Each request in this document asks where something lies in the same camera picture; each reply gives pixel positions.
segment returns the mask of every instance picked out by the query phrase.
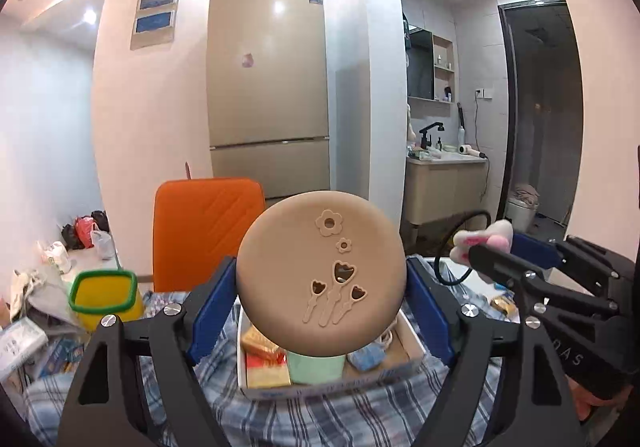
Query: black faucet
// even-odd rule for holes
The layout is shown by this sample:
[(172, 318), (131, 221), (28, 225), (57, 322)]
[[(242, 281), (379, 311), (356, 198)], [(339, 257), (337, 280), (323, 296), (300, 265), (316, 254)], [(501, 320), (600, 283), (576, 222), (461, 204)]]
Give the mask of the black faucet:
[(427, 140), (427, 131), (433, 129), (438, 126), (438, 131), (444, 131), (444, 124), (442, 122), (433, 122), (431, 125), (428, 125), (424, 129), (418, 131), (422, 135), (422, 140), (420, 140), (420, 147), (423, 149), (427, 149), (427, 147), (431, 147), (431, 135), (429, 135), (429, 140)]

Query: green rim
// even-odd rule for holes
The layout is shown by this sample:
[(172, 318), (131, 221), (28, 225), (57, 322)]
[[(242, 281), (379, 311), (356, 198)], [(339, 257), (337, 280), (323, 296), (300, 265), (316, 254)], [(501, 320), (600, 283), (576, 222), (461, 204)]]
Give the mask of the green rim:
[[(113, 277), (121, 276), (128, 277), (131, 281), (131, 288), (129, 290), (129, 297), (122, 304), (116, 304), (113, 306), (103, 306), (101, 308), (90, 308), (86, 306), (80, 306), (76, 304), (76, 295), (78, 294), (78, 287), (82, 280), (89, 277)], [(124, 312), (131, 308), (136, 301), (136, 295), (138, 293), (138, 278), (136, 274), (129, 270), (88, 270), (81, 272), (76, 277), (71, 292), (69, 293), (69, 306), (76, 313), (87, 313), (89, 315), (107, 315), (109, 313)]]

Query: door frame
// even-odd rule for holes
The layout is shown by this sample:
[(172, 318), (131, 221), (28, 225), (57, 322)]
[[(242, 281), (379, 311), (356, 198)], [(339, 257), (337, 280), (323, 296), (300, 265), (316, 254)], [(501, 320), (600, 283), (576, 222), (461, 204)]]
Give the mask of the door frame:
[(505, 208), (507, 206), (509, 187), (511, 186), (511, 175), (513, 174), (516, 141), (518, 137), (518, 72), (516, 68), (516, 53), (513, 45), (513, 33), (511, 31), (509, 21), (507, 20), (506, 12), (507, 10), (520, 10), (523, 8), (538, 8), (553, 5), (566, 6), (566, 0), (529, 0), (498, 5), (498, 14), (500, 14), (502, 36), (504, 38), (504, 52), (507, 57), (509, 123), (507, 130), (507, 153), (504, 159), (504, 174), (502, 175), (502, 188), (500, 190), (500, 202), (498, 202), (496, 220), (500, 220), (504, 217)]

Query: mint green cup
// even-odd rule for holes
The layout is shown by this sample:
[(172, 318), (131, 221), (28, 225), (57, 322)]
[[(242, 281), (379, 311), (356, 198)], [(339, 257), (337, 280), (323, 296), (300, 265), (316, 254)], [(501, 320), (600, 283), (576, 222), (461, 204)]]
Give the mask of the mint green cup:
[(287, 351), (289, 378), (294, 383), (326, 383), (340, 380), (346, 355), (306, 357)]

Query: beige lid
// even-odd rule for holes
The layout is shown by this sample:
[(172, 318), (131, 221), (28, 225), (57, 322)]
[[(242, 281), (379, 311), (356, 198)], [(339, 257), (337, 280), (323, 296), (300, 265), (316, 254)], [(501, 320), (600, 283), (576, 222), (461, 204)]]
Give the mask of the beige lid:
[(310, 357), (355, 351), (391, 324), (406, 266), (395, 226), (370, 202), (306, 192), (270, 207), (238, 252), (238, 293), (251, 322)]

